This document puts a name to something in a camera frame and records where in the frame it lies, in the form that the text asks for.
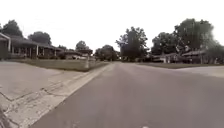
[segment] asphalt road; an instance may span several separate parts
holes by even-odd
[[[31,128],[224,128],[224,80],[114,64]]]

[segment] treeline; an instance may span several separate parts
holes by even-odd
[[[213,25],[206,20],[186,19],[174,26],[171,33],[161,32],[152,39],[153,46],[148,48],[148,40],[143,28],[131,27],[121,35],[116,44],[120,47],[123,61],[136,61],[151,55],[177,53],[182,55],[189,51],[205,51],[206,57],[223,61],[224,48],[213,38]]]
[[[118,51],[114,50],[113,46],[104,45],[102,48],[96,49],[94,56],[101,61],[115,61],[119,59],[119,54]]]

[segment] house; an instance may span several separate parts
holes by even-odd
[[[206,63],[205,50],[195,50],[182,54],[184,63]]]
[[[155,62],[163,62],[163,63],[176,63],[180,60],[180,55],[177,53],[170,53],[170,54],[162,54],[153,56],[153,61]]]
[[[0,58],[51,58],[61,49],[49,44],[34,42],[22,37],[0,33]]]

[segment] concrete sidewalk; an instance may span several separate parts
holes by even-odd
[[[0,108],[0,128],[10,128],[7,118]]]
[[[81,73],[0,62],[0,105],[12,127],[26,128],[104,69]]]
[[[183,71],[183,72],[201,74],[205,76],[224,78],[224,66],[183,68],[183,69],[176,69],[176,71]]]

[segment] white sky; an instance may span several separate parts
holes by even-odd
[[[186,18],[208,20],[215,39],[224,44],[221,0],[0,0],[0,23],[15,19],[27,37],[34,31],[50,34],[52,43],[75,48],[84,40],[91,49],[114,46],[126,28],[141,27],[147,45],[160,32],[172,32]]]

